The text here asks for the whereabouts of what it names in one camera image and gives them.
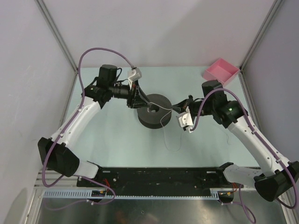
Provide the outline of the black cable spool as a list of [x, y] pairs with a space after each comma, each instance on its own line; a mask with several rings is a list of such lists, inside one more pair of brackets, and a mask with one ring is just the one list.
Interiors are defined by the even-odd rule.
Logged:
[[150, 107], [137, 109], [140, 123], [149, 129], [159, 129], [166, 126], [171, 120], [171, 102], [161, 94], [147, 95]]

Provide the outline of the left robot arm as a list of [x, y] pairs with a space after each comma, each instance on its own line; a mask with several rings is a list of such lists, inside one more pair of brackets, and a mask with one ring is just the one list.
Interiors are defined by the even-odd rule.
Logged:
[[141, 90], [138, 80], [142, 74], [138, 68], [128, 71], [128, 85], [118, 79], [121, 69], [114, 65], [104, 64], [99, 75], [84, 88], [80, 104], [62, 126], [51, 135], [38, 141], [42, 164], [63, 176], [84, 176], [92, 186], [103, 182], [99, 167], [91, 162], [79, 159], [73, 152], [79, 136], [91, 119], [104, 107], [111, 98], [127, 101], [129, 108], [148, 107], [149, 99]]

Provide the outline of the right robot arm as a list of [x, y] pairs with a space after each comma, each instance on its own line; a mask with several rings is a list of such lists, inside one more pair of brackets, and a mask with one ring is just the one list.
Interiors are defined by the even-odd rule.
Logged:
[[202, 84], [204, 98], [193, 96], [172, 105], [178, 113], [181, 128], [189, 133], [196, 130], [199, 119], [211, 115], [214, 121], [228, 129], [249, 151], [259, 169], [240, 167], [227, 162], [218, 169], [215, 181], [220, 187], [235, 182], [254, 187], [266, 201], [272, 202], [290, 188], [298, 196], [299, 163], [283, 156], [261, 133], [240, 99], [217, 80]]

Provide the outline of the pink open box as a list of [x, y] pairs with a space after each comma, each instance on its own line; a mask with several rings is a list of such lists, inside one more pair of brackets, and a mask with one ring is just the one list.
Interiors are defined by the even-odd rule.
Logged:
[[239, 71], [238, 67], [220, 58], [204, 71], [203, 78], [207, 81], [217, 80], [222, 86], [226, 86], [237, 76]]

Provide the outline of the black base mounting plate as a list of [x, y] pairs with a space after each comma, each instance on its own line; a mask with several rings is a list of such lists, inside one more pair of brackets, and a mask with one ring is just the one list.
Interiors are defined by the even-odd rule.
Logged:
[[217, 167], [203, 168], [102, 168], [92, 179], [99, 183], [109, 183], [116, 188], [125, 184], [138, 183], [190, 183], [204, 188], [232, 187], [220, 169]]

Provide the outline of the aluminium frame post left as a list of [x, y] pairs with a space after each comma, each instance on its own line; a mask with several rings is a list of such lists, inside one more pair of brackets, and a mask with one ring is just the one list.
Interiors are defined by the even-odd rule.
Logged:
[[53, 34], [60, 50], [62, 51], [63, 55], [65, 56], [68, 64], [71, 66], [74, 72], [78, 70], [75, 60], [73, 59], [66, 42], [64, 41], [58, 26], [56, 25], [48, 7], [46, 6], [45, 2], [43, 0], [35, 0], [35, 3], [40, 10], [44, 20], [46, 21], [51, 33]]

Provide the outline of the aluminium frame post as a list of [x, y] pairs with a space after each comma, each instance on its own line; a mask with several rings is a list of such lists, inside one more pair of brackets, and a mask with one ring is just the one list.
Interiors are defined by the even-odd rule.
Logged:
[[73, 59], [66, 42], [64, 41], [58, 26], [56, 25], [48, 7], [46, 6], [45, 2], [43, 0], [35, 0], [35, 3], [40, 10], [44, 20], [46, 21], [51, 33], [53, 34], [60, 50], [62, 51], [63, 55], [65, 56], [68, 64], [71, 66], [74, 72], [78, 70], [75, 60]]
[[268, 31], [268, 29], [270, 28], [271, 24], [275, 20], [278, 12], [280, 11], [280, 8], [283, 6], [284, 3], [285, 3], [285, 0], [275, 0], [273, 2], [269, 12], [267, 13], [264, 21], [262, 22], [261, 27], [259, 28], [259, 30], [257, 32], [257, 35], [255, 36], [255, 38], [254, 38], [254, 40], [253, 40], [246, 56], [242, 60], [242, 63], [240, 65], [241, 73], [243, 73], [243, 71], [245, 70], [246, 65], [250, 61], [250, 59], [253, 56], [255, 50], [257, 49], [257, 47], [261, 43], [263, 37], [265, 36], [265, 34]]

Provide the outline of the aluminium frame post right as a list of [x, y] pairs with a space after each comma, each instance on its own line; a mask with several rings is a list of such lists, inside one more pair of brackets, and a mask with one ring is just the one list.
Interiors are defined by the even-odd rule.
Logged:
[[243, 73], [243, 71], [245, 70], [246, 65], [250, 61], [250, 59], [253, 56], [255, 50], [257, 49], [257, 47], [261, 43], [263, 37], [265, 36], [265, 34], [268, 31], [268, 29], [270, 28], [271, 24], [275, 20], [278, 12], [280, 11], [280, 8], [283, 6], [284, 3], [285, 3], [285, 0], [275, 0], [273, 2], [269, 12], [267, 13], [264, 21], [262, 22], [261, 27], [259, 28], [259, 30], [257, 32], [257, 35], [255, 36], [255, 38], [254, 38], [254, 40], [253, 40], [246, 56], [242, 60], [242, 63], [240, 65], [241, 73]]

